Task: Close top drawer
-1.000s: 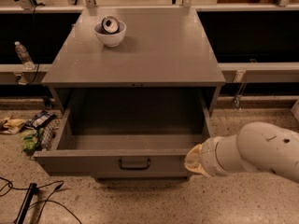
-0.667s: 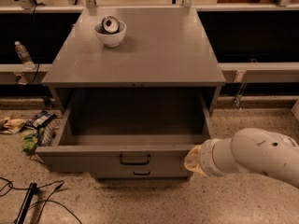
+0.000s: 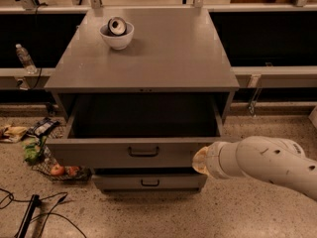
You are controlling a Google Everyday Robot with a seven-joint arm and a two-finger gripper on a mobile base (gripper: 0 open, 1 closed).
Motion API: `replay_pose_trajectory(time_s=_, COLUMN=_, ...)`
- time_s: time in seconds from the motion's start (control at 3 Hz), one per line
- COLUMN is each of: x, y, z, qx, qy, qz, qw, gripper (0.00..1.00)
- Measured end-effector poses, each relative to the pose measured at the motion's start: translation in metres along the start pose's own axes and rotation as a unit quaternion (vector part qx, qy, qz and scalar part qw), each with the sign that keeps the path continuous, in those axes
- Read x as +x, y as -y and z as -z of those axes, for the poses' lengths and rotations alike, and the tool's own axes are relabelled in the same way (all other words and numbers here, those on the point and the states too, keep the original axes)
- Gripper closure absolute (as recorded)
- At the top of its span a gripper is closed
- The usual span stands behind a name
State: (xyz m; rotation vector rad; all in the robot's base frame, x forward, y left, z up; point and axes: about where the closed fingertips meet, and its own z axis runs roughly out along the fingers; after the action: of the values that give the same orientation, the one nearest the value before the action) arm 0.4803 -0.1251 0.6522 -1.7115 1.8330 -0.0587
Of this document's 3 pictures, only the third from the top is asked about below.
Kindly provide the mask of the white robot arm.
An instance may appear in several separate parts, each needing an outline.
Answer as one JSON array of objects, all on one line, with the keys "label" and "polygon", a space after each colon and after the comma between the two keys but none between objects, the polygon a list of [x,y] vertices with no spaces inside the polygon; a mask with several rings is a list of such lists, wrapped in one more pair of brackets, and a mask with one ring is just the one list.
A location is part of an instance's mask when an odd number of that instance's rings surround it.
[{"label": "white robot arm", "polygon": [[248,177],[317,200],[317,162],[289,139],[252,136],[235,143],[218,141],[200,149],[192,167],[214,179]]}]

